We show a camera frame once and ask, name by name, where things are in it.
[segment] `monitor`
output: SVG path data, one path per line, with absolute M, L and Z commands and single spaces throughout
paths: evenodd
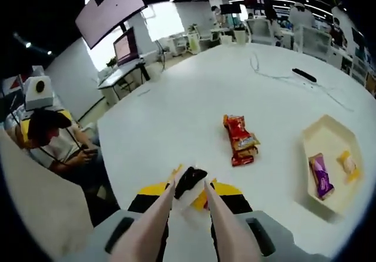
M 364 46 L 365 46 L 364 37 L 354 28 L 351 28 L 351 29 L 352 29 L 352 37 L 354 39 L 354 42 L 359 45 L 359 48 L 364 49 Z
M 122 65 L 136 58 L 139 52 L 136 44 L 136 37 L 133 28 L 128 29 L 113 43 L 115 49 L 117 65 Z
M 240 14 L 240 5 L 239 4 L 228 4 L 228 5 L 220 5 L 221 14 Z
M 144 7 L 142 0 L 90 0 L 76 18 L 76 25 L 92 49 L 115 27 Z

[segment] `floor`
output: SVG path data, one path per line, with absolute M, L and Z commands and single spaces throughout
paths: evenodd
M 165 63 L 165 68 L 169 69 L 170 67 L 174 66 L 175 64 L 178 64 L 179 62 L 191 57 L 192 54 L 190 53 L 185 53 L 181 56 L 176 56 L 174 58 L 171 58 L 166 61 Z M 156 62 L 160 65 L 161 70 L 162 70 L 162 63 L 161 62 Z M 97 103 L 84 117 L 82 117 L 79 121 L 80 125 L 82 127 L 85 127 L 86 125 L 90 123 L 95 123 L 99 118 L 101 118 L 107 110 L 110 109 L 110 106 L 107 104 L 106 99 L 102 99 L 99 103 Z

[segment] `small snack package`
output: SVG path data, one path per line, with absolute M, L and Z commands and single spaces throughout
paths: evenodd
M 317 188 L 317 196 L 324 200 L 334 192 L 334 186 L 329 181 L 329 175 L 322 153 L 308 158 L 310 168 Z
M 260 142 L 253 133 L 246 130 L 244 116 L 224 115 L 223 125 L 227 129 L 233 150 L 232 166 L 254 162 L 254 156 L 259 153 L 256 145 Z
M 337 158 L 338 162 L 341 163 L 343 170 L 346 172 L 346 183 L 349 183 L 360 176 L 360 171 L 357 168 L 357 165 L 353 161 L 353 158 L 350 155 L 348 150 L 342 152 L 342 154 Z

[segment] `vr headset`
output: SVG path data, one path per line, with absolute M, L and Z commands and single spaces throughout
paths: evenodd
M 48 76 L 30 77 L 25 82 L 25 113 L 20 122 L 24 142 L 35 137 L 45 140 L 49 129 L 64 129 L 72 124 L 71 114 L 53 105 L 51 79 Z

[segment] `office chair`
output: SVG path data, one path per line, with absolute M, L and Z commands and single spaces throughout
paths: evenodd
M 331 36 L 312 27 L 299 26 L 294 30 L 294 51 L 327 62 L 331 50 Z
M 245 20 L 246 27 L 250 34 L 249 41 L 251 43 L 261 43 L 263 45 L 274 46 L 276 39 L 271 30 L 270 21 L 266 18 Z
M 197 25 L 194 26 L 194 31 L 195 33 L 188 34 L 192 54 L 197 54 L 220 44 L 219 32 L 203 31 Z

